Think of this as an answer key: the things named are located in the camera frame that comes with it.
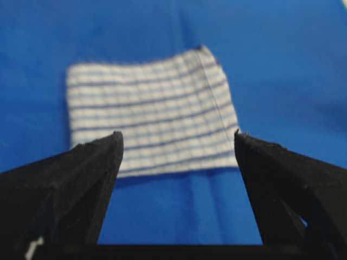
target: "blue fabric surface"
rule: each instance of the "blue fabric surface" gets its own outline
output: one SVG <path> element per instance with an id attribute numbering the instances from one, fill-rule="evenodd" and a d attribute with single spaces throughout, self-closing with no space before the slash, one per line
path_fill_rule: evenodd
<path id="1" fill-rule="evenodd" d="M 241 129 L 347 167 L 340 0 L 0 1 L 0 171 L 69 148 L 65 71 L 205 44 Z M 238 169 L 119 180 L 100 243 L 261 243 Z"/>

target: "checkered fabric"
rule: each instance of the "checkered fabric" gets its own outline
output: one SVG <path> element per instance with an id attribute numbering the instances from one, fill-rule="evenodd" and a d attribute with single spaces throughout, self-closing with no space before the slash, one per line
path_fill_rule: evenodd
<path id="1" fill-rule="evenodd" d="M 70 67 L 72 145 L 124 136 L 118 177 L 236 166 L 226 76 L 206 47 L 136 65 Z"/>

